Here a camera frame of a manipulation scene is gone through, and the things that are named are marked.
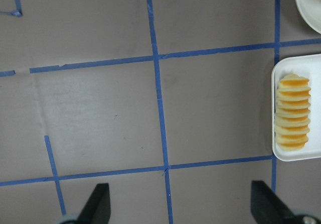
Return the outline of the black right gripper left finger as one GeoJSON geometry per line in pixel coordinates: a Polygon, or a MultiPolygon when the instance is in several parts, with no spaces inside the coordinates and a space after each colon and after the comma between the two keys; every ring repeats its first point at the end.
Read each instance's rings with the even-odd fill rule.
{"type": "Polygon", "coordinates": [[[108,183],[95,186],[76,223],[108,224],[111,217],[110,190],[108,183]]]}

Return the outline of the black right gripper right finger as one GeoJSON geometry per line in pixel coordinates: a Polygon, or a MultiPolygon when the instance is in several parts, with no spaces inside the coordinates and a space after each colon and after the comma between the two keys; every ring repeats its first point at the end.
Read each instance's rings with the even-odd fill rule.
{"type": "Polygon", "coordinates": [[[295,215],[261,180],[251,182],[250,210],[256,223],[301,223],[295,215]]]}

